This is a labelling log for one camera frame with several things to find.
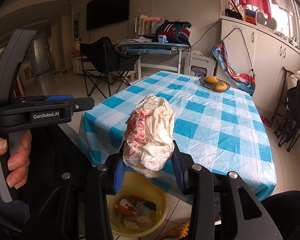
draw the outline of pink plush toy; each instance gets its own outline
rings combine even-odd
[[[149,17],[146,19],[146,21],[151,23],[156,22],[159,24],[163,23],[163,20],[160,17]]]

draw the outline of black tv screen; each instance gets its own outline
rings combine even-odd
[[[130,0],[93,0],[87,4],[87,31],[129,20]]]

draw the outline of yellow trash bin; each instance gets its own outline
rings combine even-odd
[[[144,232],[136,232],[122,226],[119,227],[117,220],[117,212],[114,211],[114,205],[119,204],[123,198],[128,198],[130,195],[142,197],[152,201],[157,205],[157,212],[150,215],[153,226]],[[110,225],[112,233],[118,236],[139,237],[145,236],[156,230],[163,222],[167,211],[167,193],[149,180],[143,178],[137,172],[126,172],[123,184],[117,195],[107,195],[108,210],[110,216]]]

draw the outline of fruit plate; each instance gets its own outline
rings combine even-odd
[[[205,87],[205,88],[208,88],[208,89],[211,89],[213,91],[216,91],[216,92],[225,92],[227,91],[229,88],[230,88],[230,85],[227,83],[227,82],[224,82],[223,80],[219,79],[218,80],[218,83],[216,84],[211,84],[211,83],[208,83],[208,82],[205,82],[204,81],[204,77],[202,78],[199,78],[199,81],[200,83]],[[216,85],[219,84],[219,83],[224,83],[227,85],[227,89],[226,90],[220,90],[220,89],[216,89]]]

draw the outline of tablecloth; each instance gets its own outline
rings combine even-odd
[[[79,142],[93,165],[117,153],[128,117],[147,95],[167,99],[175,111],[173,139],[179,150],[212,172],[236,171],[258,199],[276,185],[274,159],[266,130],[246,92],[230,88],[219,93],[204,88],[197,77],[160,71],[96,105],[82,115]],[[171,161],[163,176],[151,182],[192,203],[177,187]]]

